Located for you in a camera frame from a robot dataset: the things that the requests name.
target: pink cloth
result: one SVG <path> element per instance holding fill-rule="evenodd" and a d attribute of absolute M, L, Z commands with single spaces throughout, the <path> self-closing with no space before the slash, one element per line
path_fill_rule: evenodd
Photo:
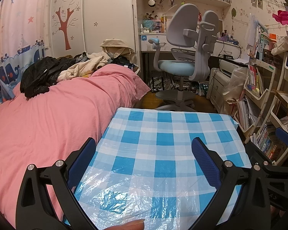
<path fill-rule="evenodd" d="M 26 167 L 47 167 L 78 150 L 88 137 L 98 142 L 119 107 L 131 107 L 150 89 L 126 67 L 109 64 L 89 78 L 74 78 L 26 100 L 0 105 L 0 211 L 15 226 L 19 188 Z M 54 192 L 49 191 L 54 201 Z M 54 207 L 59 217 L 58 202 Z"/>
<path fill-rule="evenodd" d="M 272 14 L 272 17 L 277 21 L 280 22 L 282 25 L 288 24 L 288 11 L 277 11 L 276 14 Z"/>

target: beige jacket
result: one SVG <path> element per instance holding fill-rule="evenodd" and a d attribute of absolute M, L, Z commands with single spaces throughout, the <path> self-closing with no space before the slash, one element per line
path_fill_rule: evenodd
<path fill-rule="evenodd" d="M 76 63 L 67 70 L 62 71 L 57 82 L 69 80 L 75 77 L 83 77 L 87 74 L 93 73 L 97 69 L 106 65 L 110 59 L 110 57 L 104 52 L 87 54 L 87 57 L 89 60 Z"/>
<path fill-rule="evenodd" d="M 127 42 L 123 40 L 104 40 L 100 46 L 111 58 L 124 56 L 130 61 L 130 63 L 135 63 L 135 51 L 128 46 Z"/>

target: black jacket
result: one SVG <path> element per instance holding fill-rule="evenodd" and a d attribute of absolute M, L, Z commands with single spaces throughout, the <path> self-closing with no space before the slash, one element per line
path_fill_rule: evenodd
<path fill-rule="evenodd" d="M 67 70 L 75 62 L 75 58 L 66 57 L 60 60 L 45 57 L 37 61 L 25 70 L 20 83 L 20 92 L 25 93 L 27 98 L 49 92 L 49 86 L 57 84 L 56 80 L 61 71 Z"/>

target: desk chair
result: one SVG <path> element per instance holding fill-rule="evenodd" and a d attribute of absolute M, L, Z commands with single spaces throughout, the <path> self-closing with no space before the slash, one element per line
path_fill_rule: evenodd
<path fill-rule="evenodd" d="M 206 11 L 202 22 L 199 23 L 199 33 L 196 32 L 198 8 L 193 4 L 182 5 L 174 14 L 166 32 L 167 41 L 177 47 L 193 47 L 197 42 L 196 51 L 172 48 L 171 52 L 176 59 L 159 60 L 160 42 L 158 38 L 151 38 L 149 43 L 156 49 L 154 68 L 161 72 L 180 76 L 178 90 L 165 90 L 156 93 L 156 97 L 170 104 L 156 108 L 156 110 L 174 110 L 195 112 L 192 108 L 192 99 L 195 94 L 183 90 L 184 77 L 191 81 L 203 81 L 209 75 L 208 59 L 214 51 L 217 40 L 219 18 L 213 11 Z"/>

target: chair base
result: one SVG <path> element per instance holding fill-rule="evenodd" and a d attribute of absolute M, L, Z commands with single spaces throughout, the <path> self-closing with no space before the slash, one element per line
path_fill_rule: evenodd
<path fill-rule="evenodd" d="M 159 111 L 197 112 L 191 100 L 195 94 L 189 91 L 165 90 L 156 93 L 156 97 L 170 104 L 156 108 Z"/>

